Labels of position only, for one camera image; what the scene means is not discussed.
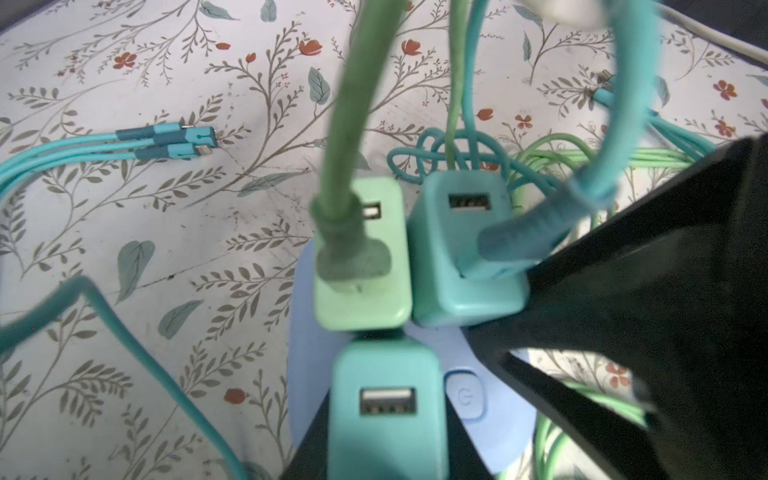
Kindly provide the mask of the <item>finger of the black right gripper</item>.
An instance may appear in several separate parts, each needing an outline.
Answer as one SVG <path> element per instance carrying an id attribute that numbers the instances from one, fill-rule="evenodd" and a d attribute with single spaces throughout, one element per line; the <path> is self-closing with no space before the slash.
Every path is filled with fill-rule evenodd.
<path id="1" fill-rule="evenodd" d="M 523 311 L 465 330 L 478 359 L 615 479 L 767 475 L 767 140 L 724 146 L 530 271 Z M 517 359 L 628 368 L 642 429 Z"/>

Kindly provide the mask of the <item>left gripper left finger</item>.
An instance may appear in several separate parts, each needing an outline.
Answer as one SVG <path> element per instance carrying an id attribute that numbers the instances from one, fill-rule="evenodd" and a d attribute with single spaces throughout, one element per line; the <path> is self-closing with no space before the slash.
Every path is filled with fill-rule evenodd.
<path id="1" fill-rule="evenodd" d="M 326 480 L 328 466 L 329 393 L 320 407 L 293 459 L 280 480 Z"/>

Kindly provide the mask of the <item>blue power strip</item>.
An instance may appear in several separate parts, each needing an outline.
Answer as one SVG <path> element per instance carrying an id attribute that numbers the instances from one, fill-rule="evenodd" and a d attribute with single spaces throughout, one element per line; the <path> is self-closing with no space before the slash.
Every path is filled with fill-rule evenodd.
<path id="1" fill-rule="evenodd" d="M 534 408 L 457 327 L 352 334 L 314 315 L 314 249 L 298 260 L 287 360 L 296 479 L 478 479 L 504 473 Z"/>

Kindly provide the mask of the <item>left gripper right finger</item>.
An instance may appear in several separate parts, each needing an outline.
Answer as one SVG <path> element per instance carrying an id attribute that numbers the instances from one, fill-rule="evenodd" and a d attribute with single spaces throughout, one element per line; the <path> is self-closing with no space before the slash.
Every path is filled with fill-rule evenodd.
<path id="1" fill-rule="evenodd" d="M 461 420 L 455 413 L 447 414 L 447 435 L 450 480 L 493 480 L 474 447 Z"/>

